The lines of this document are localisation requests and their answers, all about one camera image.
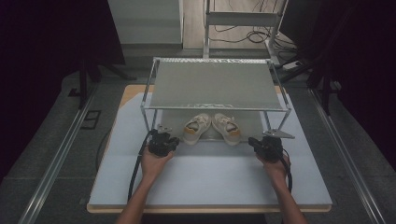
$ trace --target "table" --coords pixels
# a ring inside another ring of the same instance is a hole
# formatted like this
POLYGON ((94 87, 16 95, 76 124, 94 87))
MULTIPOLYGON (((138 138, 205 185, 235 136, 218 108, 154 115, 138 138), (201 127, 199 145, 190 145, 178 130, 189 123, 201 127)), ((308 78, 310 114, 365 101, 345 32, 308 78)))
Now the table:
MULTIPOLYGON (((91 213, 119 213, 127 203, 134 162, 147 133, 140 111, 144 88, 128 86, 125 89, 87 204, 91 213)), ((152 116, 153 113, 148 112, 148 117, 152 116)), ((269 117, 280 122, 282 116, 272 113, 269 117)), ((294 199, 303 212, 330 211, 332 200, 293 110, 284 130, 296 137, 283 140, 293 164, 294 199)), ((230 147, 222 141, 200 141, 195 146, 181 143, 152 187, 145 209, 145 213, 276 211, 279 211, 276 195, 253 148, 247 143, 230 147)))

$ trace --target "wall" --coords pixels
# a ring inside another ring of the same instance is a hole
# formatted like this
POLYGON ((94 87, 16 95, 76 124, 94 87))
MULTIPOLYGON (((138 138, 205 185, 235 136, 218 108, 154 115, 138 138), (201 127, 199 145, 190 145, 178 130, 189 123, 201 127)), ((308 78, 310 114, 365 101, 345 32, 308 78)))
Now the wall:
POLYGON ((179 0, 108 0, 121 44, 181 44, 179 0))

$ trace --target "sneaker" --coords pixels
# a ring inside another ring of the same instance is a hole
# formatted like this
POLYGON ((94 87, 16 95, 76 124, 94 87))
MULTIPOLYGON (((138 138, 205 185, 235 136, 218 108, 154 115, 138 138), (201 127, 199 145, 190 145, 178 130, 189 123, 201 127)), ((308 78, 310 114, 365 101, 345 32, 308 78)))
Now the sneaker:
POLYGON ((235 123, 234 118, 228 118, 223 114, 216 114, 212 119, 213 127, 221 133, 224 141, 230 145, 235 146, 240 142, 241 131, 239 126, 235 123))
POLYGON ((212 120, 207 114, 199 114, 184 125, 183 141, 188 145, 195 145, 201 134, 210 128, 212 120))

